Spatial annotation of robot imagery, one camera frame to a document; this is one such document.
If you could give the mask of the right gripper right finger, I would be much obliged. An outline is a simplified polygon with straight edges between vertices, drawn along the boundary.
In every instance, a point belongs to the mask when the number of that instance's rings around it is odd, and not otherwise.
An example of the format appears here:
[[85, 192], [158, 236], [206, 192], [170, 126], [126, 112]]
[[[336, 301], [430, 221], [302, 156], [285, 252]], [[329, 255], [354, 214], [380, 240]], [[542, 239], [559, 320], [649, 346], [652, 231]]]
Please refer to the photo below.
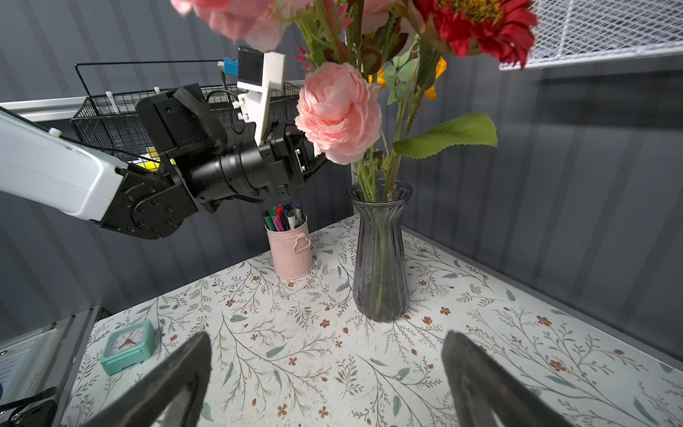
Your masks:
[[465, 334], [448, 332], [441, 358], [460, 425], [570, 425]]

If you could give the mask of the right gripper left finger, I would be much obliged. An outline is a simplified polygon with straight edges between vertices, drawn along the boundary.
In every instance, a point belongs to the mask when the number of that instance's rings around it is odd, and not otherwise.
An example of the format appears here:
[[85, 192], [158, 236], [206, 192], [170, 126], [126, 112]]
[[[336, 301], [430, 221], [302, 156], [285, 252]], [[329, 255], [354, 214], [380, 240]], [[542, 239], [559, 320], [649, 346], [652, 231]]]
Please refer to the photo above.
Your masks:
[[88, 426], [196, 426], [211, 375], [212, 347], [206, 332], [188, 339]]

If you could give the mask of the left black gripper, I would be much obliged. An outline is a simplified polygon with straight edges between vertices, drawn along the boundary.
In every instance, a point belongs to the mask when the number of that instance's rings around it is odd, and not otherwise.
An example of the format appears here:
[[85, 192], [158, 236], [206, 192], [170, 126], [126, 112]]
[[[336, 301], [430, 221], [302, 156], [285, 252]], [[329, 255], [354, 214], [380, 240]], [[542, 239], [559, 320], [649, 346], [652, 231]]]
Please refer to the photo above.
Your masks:
[[309, 140], [293, 124], [278, 123], [267, 140], [266, 165], [278, 200], [289, 200], [289, 189], [308, 183], [327, 163], [325, 154], [307, 151]]

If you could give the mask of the small pink carnation stem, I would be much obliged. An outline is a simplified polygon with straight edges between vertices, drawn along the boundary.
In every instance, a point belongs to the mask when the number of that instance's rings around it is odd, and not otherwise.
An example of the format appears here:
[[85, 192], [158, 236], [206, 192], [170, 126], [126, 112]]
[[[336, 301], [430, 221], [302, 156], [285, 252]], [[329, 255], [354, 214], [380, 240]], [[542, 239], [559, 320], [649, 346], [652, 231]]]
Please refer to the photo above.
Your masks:
[[326, 62], [306, 76], [295, 124], [315, 155], [337, 165], [361, 162], [381, 136], [379, 92], [352, 65]]

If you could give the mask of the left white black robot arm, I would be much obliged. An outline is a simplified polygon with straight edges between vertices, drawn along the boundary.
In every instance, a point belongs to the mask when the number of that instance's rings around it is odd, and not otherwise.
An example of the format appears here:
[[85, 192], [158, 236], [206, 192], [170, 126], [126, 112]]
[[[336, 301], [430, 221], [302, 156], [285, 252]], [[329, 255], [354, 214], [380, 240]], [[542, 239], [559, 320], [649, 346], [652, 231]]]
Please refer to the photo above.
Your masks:
[[237, 133], [199, 85], [142, 99], [136, 113], [157, 150], [156, 170], [143, 166], [142, 154], [89, 146], [3, 110], [1, 189], [108, 231], [154, 240], [227, 200], [288, 201], [288, 190], [327, 161], [286, 120], [273, 121], [263, 142], [252, 129]]

